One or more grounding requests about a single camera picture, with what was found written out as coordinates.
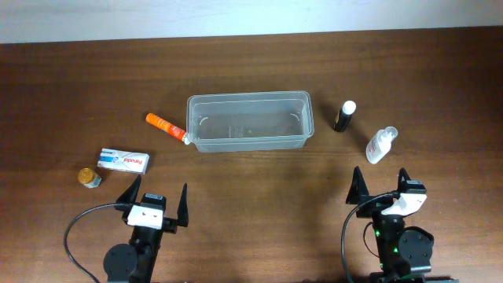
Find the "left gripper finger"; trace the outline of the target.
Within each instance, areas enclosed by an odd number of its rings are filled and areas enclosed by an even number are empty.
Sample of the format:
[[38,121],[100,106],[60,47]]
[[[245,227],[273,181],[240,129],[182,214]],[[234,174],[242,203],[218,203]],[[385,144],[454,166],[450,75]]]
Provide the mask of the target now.
[[177,225],[182,227],[187,227],[189,225],[189,210],[187,203],[187,193],[188,186],[185,183],[182,189],[182,194],[178,204],[177,210]]
[[141,185],[141,175],[138,175],[128,189],[126,189],[116,200],[121,204],[134,204]]

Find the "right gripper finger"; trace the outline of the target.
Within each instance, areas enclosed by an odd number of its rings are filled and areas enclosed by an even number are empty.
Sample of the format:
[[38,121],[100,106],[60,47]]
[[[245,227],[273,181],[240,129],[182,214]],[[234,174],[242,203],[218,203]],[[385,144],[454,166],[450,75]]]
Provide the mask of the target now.
[[397,190],[400,193],[405,193],[409,189],[409,181],[410,177],[406,172],[406,169],[403,167],[398,172],[398,188]]
[[369,199],[369,191],[365,184],[359,166],[354,168],[351,186],[346,198],[346,204],[361,204]]

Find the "white Panadol box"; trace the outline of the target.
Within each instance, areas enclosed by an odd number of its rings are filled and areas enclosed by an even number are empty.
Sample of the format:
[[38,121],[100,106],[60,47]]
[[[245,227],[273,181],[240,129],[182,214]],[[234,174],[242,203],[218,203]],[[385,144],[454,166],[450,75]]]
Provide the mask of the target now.
[[100,168],[144,175],[149,163],[149,154],[103,148],[98,158]]

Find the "small gold-lid jar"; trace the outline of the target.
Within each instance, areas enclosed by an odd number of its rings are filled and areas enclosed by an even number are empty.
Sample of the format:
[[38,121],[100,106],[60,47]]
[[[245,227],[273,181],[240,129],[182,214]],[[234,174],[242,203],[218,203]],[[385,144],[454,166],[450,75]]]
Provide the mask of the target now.
[[82,185],[89,189],[96,188],[101,183],[101,177],[93,169],[88,167],[79,171],[77,179]]

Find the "white spray bottle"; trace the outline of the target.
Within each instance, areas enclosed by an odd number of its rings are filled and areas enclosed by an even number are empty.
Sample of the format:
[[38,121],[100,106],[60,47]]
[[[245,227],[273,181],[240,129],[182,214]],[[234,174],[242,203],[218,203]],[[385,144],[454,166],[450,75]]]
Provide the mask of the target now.
[[391,144],[398,136],[398,130],[395,127],[386,127],[378,130],[371,138],[365,149],[367,160],[371,164],[378,163],[391,150]]

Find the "black bottle white cap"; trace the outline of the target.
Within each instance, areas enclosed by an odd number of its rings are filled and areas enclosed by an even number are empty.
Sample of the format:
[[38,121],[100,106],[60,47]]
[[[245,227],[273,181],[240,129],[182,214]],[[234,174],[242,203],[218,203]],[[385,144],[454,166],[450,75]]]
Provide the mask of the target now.
[[334,131],[344,132],[347,129],[355,110],[356,103],[354,101],[345,101],[335,118],[333,126]]

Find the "orange tablet tube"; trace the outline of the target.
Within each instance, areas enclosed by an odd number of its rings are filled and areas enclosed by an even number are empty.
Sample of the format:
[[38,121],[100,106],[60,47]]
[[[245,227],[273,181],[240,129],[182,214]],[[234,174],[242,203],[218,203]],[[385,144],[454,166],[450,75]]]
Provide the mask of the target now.
[[162,119],[161,117],[149,113],[145,117],[145,121],[154,127],[166,132],[170,136],[177,138],[179,141],[183,142],[185,145],[189,145],[191,141],[188,139],[188,135],[185,130],[180,127],[175,126],[174,124]]

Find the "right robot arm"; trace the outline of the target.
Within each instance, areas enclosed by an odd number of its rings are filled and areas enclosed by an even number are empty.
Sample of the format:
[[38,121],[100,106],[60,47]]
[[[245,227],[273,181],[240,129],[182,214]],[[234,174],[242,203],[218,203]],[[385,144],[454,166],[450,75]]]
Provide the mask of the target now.
[[396,190],[376,196],[369,194],[361,170],[354,169],[346,203],[355,208],[346,217],[341,238],[354,215],[370,219],[380,261],[380,272],[369,275],[369,281],[425,282],[431,271],[430,259],[434,237],[417,226],[406,226],[404,218],[420,210],[427,199],[423,183],[412,180],[402,168],[398,173]]

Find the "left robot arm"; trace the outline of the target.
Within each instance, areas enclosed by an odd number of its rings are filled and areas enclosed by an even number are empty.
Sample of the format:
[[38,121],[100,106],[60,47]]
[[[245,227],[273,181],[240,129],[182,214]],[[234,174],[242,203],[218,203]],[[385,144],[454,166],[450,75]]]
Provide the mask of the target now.
[[167,199],[151,193],[136,201],[141,176],[117,198],[122,220],[133,228],[126,244],[117,244],[106,253],[103,261],[108,282],[150,282],[162,236],[175,234],[179,227],[189,225],[187,187],[184,186],[178,204],[177,217],[164,215]]

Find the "clear plastic container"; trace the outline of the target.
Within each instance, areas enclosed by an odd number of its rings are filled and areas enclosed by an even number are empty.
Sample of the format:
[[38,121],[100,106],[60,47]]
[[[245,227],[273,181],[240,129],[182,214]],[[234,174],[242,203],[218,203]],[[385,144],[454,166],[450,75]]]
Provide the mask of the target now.
[[304,90],[194,95],[187,101],[188,139],[201,153],[298,149],[314,134]]

